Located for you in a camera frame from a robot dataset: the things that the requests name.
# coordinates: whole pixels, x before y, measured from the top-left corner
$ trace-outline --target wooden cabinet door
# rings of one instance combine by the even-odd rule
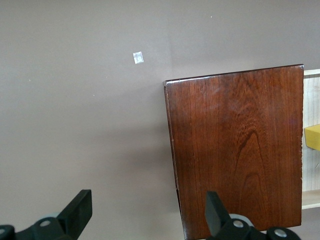
[[[259,230],[301,224],[303,65],[168,80],[184,236],[205,239],[206,192]]]

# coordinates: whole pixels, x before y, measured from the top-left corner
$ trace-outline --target gray wall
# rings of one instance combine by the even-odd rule
[[[162,82],[318,69],[319,22],[318,0],[0,0],[0,223],[92,189],[80,239],[182,240]]]

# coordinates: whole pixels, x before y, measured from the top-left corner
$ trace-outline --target white speck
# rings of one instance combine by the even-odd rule
[[[143,56],[142,56],[142,52],[141,52],[141,51],[135,52],[135,53],[133,54],[133,58],[134,58],[134,63],[135,63],[135,64],[141,64],[141,63],[144,62],[144,58],[143,58]]]

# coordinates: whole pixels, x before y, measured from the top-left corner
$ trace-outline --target yellow object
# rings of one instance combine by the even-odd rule
[[[306,127],[304,134],[306,146],[320,151],[320,124]]]

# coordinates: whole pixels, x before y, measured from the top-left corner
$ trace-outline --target silver screw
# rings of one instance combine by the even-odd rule
[[[281,230],[281,229],[274,230],[274,234],[277,235],[278,237],[281,237],[281,238],[286,238],[287,237],[286,232]]]
[[[48,226],[51,222],[49,220],[45,220],[42,223],[40,223],[40,227]]]
[[[242,223],[242,221],[239,221],[239,220],[233,221],[233,225],[240,229],[244,227],[244,224]]]

